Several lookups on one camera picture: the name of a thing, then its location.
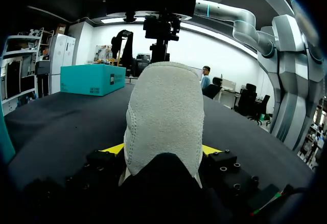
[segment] ceiling light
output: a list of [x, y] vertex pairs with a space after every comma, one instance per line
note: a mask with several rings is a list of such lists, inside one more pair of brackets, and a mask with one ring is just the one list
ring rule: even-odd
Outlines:
[[[135, 22], [144, 22], [144, 17], [137, 17]], [[111, 23], [124, 23], [124, 18], [106, 18], [101, 20], [102, 23], [111, 24]]]

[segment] white fabric object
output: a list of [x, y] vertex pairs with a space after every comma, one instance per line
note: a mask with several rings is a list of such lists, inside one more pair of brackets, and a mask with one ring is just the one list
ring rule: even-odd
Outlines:
[[124, 152], [136, 175], [156, 155], [176, 154], [192, 177], [202, 160], [203, 96], [196, 73], [174, 62], [149, 65], [140, 75], [126, 112]]

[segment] cable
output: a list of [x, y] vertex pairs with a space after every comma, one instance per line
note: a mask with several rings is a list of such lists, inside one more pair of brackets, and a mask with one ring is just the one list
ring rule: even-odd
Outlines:
[[294, 188], [294, 189], [287, 189], [287, 187], [286, 187], [281, 193], [278, 192], [269, 202], [267, 202], [261, 208], [253, 211], [250, 215], [256, 216], [256, 215], [258, 215], [258, 213], [260, 213], [260, 215], [262, 215], [268, 209], [267, 207], [273, 206], [276, 203], [281, 202], [282, 200], [286, 199], [287, 197], [289, 197], [291, 195], [298, 194], [298, 193], [305, 193], [306, 191], [307, 191], [307, 188], [304, 188], [304, 187], [299, 187], [299, 188]]
[[75, 21], [69, 21], [69, 20], [67, 20], [67, 19], [65, 19], [65, 18], [63, 18], [63, 17], [60, 17], [60, 16], [58, 16], [58, 15], [56, 15], [56, 14], [54, 14], [54, 13], [51, 13], [51, 12], [49, 12], [49, 11], [46, 11], [46, 10], [43, 10], [43, 9], [40, 9], [40, 8], [36, 8], [36, 7], [32, 7], [32, 6], [27, 6], [27, 7], [30, 8], [30, 9], [33, 9], [33, 10], [37, 10], [37, 11], [40, 11], [40, 12], [43, 12], [43, 13], [47, 13], [47, 14], [49, 14], [49, 15], [51, 15], [51, 16], [57, 17], [57, 18], [59, 18], [59, 19], [65, 21], [65, 22], [67, 22], [67, 23], [70, 23], [70, 24], [75, 23], [75, 22], [78, 22], [78, 23], [79, 23], [80, 20], [81, 20], [81, 19], [84, 19], [84, 18], [87, 18], [87, 19], [90, 20], [93, 24], [103, 24], [102, 22], [96, 23], [96, 22], [94, 22], [93, 20], [91, 20], [89, 17], [83, 17], [83, 18], [79, 18], [79, 19], [77, 19], [77, 20], [75, 20]]

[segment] label on box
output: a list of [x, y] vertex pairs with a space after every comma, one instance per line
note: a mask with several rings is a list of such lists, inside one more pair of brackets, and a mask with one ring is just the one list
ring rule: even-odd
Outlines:
[[98, 94], [100, 92], [99, 87], [90, 87], [90, 94]]
[[114, 74], [110, 74], [110, 85], [114, 84]]

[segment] shelf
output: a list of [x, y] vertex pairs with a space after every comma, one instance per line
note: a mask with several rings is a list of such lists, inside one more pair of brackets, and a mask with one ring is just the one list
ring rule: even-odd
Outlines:
[[23, 40], [39, 40], [41, 37], [40, 36], [8, 36], [7, 40], [9, 39], [23, 39]]
[[13, 97], [10, 97], [9, 99], [5, 99], [5, 100], [1, 101], [1, 104], [3, 105], [3, 104], [5, 104], [5, 103], [7, 103], [7, 102], [9, 102], [9, 101], [11, 101], [11, 100], [13, 100], [13, 99], [16, 99], [17, 97], [19, 97], [19, 96], [21, 96], [21, 95], [25, 95], [25, 94], [27, 94], [27, 93], [29, 93], [29, 92], [35, 92], [35, 88], [32, 88], [32, 89], [26, 90], [26, 91], [24, 91], [24, 92], [21, 92], [21, 93], [18, 94], [18, 95], [15, 95], [15, 96], [13, 96]]
[[3, 54], [3, 57], [7, 59], [15, 55], [25, 55], [25, 54], [33, 54], [33, 53], [37, 53], [37, 50], [17, 50], [17, 51], [5, 52]]

